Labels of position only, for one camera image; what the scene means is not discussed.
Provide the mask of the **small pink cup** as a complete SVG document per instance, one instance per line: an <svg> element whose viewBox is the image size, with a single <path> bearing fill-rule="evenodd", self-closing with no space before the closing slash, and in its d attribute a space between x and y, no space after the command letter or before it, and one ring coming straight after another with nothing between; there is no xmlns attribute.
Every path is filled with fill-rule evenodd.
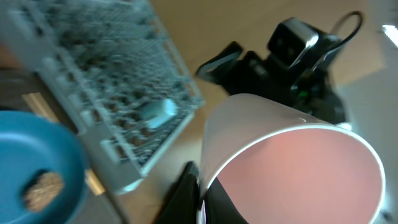
<svg viewBox="0 0 398 224"><path fill-rule="evenodd" d="M205 123L201 198L215 182L248 223L372 223L386 191L361 136L250 94L230 96Z"/></svg>

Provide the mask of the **blue plate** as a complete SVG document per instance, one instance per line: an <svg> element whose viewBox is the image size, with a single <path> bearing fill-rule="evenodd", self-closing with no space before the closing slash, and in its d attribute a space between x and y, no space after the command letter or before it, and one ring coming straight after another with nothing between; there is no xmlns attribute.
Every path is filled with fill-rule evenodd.
<svg viewBox="0 0 398 224"><path fill-rule="evenodd" d="M33 113L1 111L1 223L70 223L88 194L88 160L79 139ZM64 188L45 209L26 209L22 192L41 172L57 172Z"/></svg>

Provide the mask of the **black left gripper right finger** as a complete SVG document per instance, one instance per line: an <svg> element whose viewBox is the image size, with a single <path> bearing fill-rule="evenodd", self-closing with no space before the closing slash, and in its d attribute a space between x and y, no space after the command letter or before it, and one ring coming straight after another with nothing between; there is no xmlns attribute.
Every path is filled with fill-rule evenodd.
<svg viewBox="0 0 398 224"><path fill-rule="evenodd" d="M241 216L218 179L205 195L206 224L248 224Z"/></svg>

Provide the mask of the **brown food scrap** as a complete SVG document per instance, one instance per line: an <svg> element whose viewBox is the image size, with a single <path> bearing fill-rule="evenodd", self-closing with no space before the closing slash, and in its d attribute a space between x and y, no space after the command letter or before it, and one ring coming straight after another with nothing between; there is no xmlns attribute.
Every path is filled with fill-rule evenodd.
<svg viewBox="0 0 398 224"><path fill-rule="evenodd" d="M58 197L63 188L63 179L57 172L38 173L22 192L24 205L32 212L41 212Z"/></svg>

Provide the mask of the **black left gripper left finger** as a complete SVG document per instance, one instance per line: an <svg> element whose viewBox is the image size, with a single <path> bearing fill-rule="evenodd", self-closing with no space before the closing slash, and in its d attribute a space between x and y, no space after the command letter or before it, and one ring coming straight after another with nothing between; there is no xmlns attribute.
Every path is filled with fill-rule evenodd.
<svg viewBox="0 0 398 224"><path fill-rule="evenodd" d="M193 161L186 163L178 180L168 191L155 224L196 224L199 189L198 168Z"/></svg>

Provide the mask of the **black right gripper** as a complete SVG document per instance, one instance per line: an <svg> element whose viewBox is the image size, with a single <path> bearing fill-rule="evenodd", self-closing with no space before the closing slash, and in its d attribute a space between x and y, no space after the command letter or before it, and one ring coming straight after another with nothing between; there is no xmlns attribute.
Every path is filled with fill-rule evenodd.
<svg viewBox="0 0 398 224"><path fill-rule="evenodd" d="M261 59L235 41L209 61L195 75L207 82L221 84L229 95L249 93L312 115L331 124L347 121L344 105L333 91L327 71L316 69L309 75L279 70L269 58Z"/></svg>

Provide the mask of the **light blue cup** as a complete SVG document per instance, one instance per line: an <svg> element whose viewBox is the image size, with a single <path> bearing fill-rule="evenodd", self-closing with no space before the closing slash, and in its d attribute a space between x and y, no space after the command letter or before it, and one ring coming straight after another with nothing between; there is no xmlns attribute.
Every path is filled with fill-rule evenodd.
<svg viewBox="0 0 398 224"><path fill-rule="evenodd" d="M178 107L169 98L153 101L139 110L139 116L149 129L156 129L177 115Z"/></svg>

